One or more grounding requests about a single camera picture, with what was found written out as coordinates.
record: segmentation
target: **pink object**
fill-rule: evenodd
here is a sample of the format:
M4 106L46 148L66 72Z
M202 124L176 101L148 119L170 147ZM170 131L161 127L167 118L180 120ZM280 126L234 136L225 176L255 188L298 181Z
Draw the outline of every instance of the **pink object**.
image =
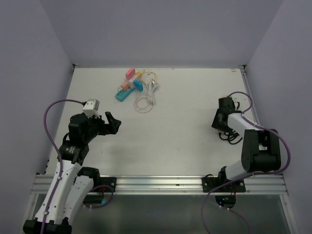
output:
M129 71L126 73L126 79L130 80L136 74L135 68L130 68Z
M123 83L121 84L121 87L122 87L122 89L123 89L124 91L127 91L127 90L129 89L129 87L130 87L130 84L129 84L129 82L125 81L125 82L123 82Z

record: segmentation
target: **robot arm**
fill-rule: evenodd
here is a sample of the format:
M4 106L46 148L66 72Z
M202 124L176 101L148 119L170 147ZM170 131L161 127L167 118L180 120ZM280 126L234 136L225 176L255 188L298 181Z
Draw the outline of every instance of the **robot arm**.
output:
M231 97L219 99L212 127L228 133L236 131L243 137L241 159L221 169L218 176L220 183L241 178L247 173L269 172L280 168L279 139L246 122L241 111L235 109Z
M60 162L58 161L53 181L42 206L34 220L27 220L23 226L26 234L39 234L43 222L46 234L71 234L71 223L79 206L89 191L99 185L98 169L82 167L89 152L88 143L97 135L116 134L121 121L114 119L110 112L106 112L108 119L106 124L98 114L98 106L98 100L88 100L82 109L83 113L70 118L69 133L64 136L59 148L62 156L62 175L59 177ZM52 193L54 195L49 210L45 212Z

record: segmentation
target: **white cable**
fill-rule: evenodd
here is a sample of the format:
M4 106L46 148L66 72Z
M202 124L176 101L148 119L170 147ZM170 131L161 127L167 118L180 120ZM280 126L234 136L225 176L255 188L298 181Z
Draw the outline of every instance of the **white cable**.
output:
M148 84L148 94L147 100L149 104L154 104L153 92L158 87L158 83L154 82L154 79L150 79L150 83Z

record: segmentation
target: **white table surface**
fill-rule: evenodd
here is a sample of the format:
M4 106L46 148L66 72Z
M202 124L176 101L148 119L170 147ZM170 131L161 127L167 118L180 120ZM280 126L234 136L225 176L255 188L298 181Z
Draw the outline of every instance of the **white table surface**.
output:
M218 99L246 91L239 69L148 69L157 73L159 89L153 110L146 114L135 111L134 92L123 102L115 98L127 70L77 68L74 72L67 98L96 98L101 115L110 111L122 121L116 135L97 136L90 142L83 166L98 168L101 175L187 176L217 174L240 159L242 142L230 145L211 127ZM245 96L235 97L241 110L249 106ZM65 104L56 135L58 146L68 132L70 117L81 112L81 105ZM253 119L251 112L247 116ZM52 149L48 174L54 173L56 161Z

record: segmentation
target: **glass panel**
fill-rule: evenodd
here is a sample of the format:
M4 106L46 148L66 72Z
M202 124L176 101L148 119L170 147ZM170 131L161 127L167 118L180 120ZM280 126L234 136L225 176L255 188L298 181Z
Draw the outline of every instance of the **glass panel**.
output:
M200 219L203 199L201 195L117 195L104 208L81 207L73 233L205 234ZM247 219L253 234L290 233L278 195L238 195L233 210ZM205 206L205 220L213 234L248 233L244 221L219 209L213 196Z

